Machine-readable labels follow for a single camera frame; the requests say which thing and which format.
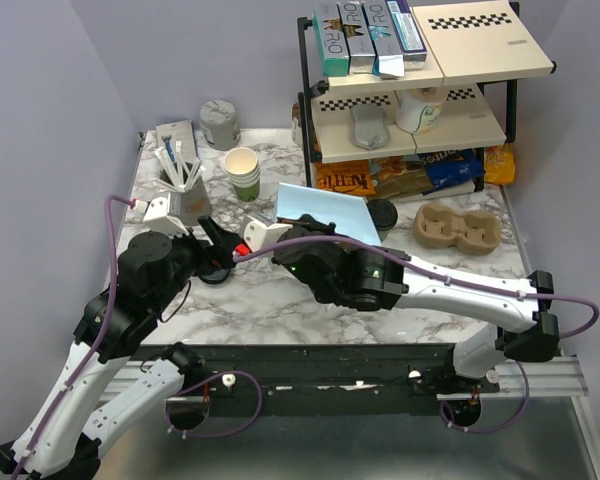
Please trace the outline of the blue white paper bag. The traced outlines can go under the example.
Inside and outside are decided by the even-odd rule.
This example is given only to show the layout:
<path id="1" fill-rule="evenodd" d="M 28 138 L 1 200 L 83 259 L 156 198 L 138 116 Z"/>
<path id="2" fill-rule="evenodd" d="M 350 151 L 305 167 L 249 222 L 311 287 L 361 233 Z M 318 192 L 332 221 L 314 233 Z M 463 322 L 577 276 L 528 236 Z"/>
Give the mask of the blue white paper bag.
<path id="1" fill-rule="evenodd" d="M 372 246 L 381 245 L 376 227 L 362 198 L 280 183 L 277 188 L 274 216 L 299 220 L 304 214 L 325 225 L 334 223 L 337 234 Z"/>

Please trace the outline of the black plastic cup lid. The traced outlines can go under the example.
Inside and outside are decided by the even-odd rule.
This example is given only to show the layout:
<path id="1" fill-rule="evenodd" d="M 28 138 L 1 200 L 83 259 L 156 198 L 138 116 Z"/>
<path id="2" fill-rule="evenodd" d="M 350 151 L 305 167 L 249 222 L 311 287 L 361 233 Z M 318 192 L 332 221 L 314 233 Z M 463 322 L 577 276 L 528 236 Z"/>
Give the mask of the black plastic cup lid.
<path id="1" fill-rule="evenodd" d="M 387 199 L 372 199 L 367 202 L 366 206 L 375 228 L 381 224 L 397 224 L 398 211 L 391 201 Z"/>

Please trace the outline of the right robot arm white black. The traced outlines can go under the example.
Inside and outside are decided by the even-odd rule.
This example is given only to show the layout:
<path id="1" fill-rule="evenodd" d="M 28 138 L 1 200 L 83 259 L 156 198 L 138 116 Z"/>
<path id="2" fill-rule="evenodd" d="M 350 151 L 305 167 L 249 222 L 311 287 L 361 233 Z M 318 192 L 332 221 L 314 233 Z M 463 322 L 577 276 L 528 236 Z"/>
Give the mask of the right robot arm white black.
<path id="1" fill-rule="evenodd" d="M 401 251 L 337 236 L 304 218 L 275 244 L 275 264 L 309 287 L 317 302 L 363 312 L 392 309 L 442 311 L 485 322 L 457 343 L 440 379 L 460 392 L 507 359 L 550 361 L 559 343 L 558 320 L 542 299 L 552 278 L 485 277 L 437 265 Z"/>

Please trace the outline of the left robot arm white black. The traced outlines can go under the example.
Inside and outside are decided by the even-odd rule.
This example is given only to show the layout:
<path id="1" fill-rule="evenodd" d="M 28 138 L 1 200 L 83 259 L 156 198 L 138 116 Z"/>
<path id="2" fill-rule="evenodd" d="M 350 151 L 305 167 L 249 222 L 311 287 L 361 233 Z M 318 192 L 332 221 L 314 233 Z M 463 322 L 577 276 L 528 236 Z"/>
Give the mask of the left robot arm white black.
<path id="1" fill-rule="evenodd" d="M 109 287 L 85 307 L 69 355 L 30 426 L 0 445 L 0 471 L 30 479 L 90 479 L 101 459 L 153 405 L 175 393 L 194 393 L 202 380 L 195 357 L 168 349 L 148 374 L 106 405 L 102 393 L 152 333 L 164 310 L 192 277 L 205 281 L 229 271 L 240 235 L 203 216 L 206 239 L 190 231 L 133 237 L 117 259 Z"/>

